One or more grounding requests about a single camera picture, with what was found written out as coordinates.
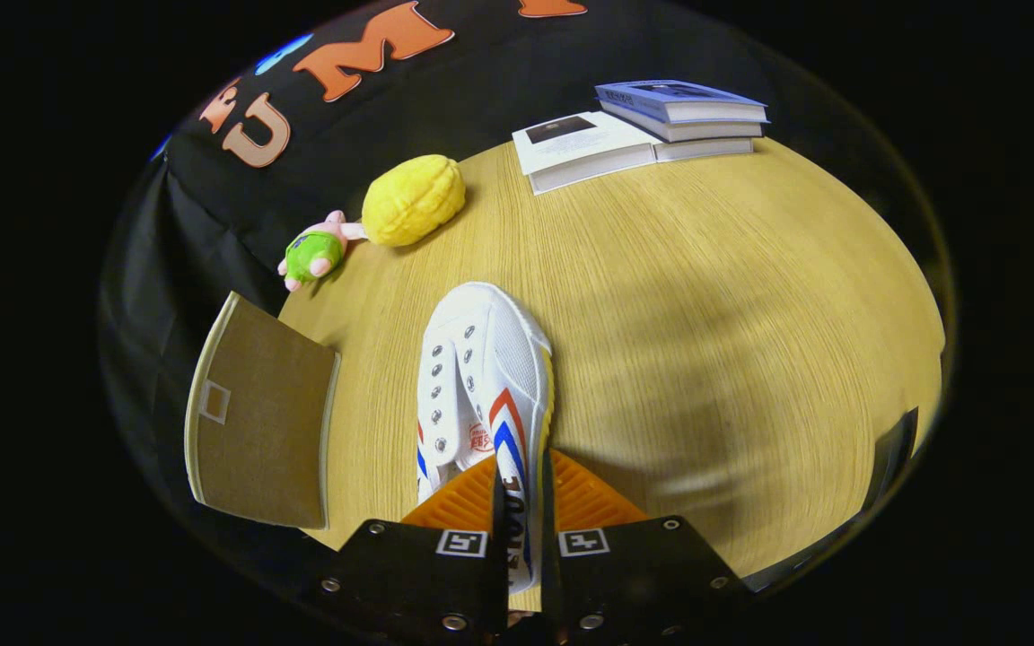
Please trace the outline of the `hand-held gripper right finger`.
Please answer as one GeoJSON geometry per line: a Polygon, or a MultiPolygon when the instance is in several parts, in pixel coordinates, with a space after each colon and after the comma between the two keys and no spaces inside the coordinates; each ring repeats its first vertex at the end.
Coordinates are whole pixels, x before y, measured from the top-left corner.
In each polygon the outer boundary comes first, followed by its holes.
{"type": "Polygon", "coordinates": [[[652,518],[551,450],[541,598],[555,642],[707,642],[755,593],[688,519],[652,518]]]}

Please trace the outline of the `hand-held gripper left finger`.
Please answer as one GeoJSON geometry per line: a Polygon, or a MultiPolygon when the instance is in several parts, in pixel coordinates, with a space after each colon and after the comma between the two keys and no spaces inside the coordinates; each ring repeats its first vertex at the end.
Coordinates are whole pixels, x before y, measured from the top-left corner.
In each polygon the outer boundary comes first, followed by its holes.
{"type": "Polygon", "coordinates": [[[399,520],[368,519],[302,608],[367,642],[493,642],[506,627],[504,491],[485,458],[399,520]]]}

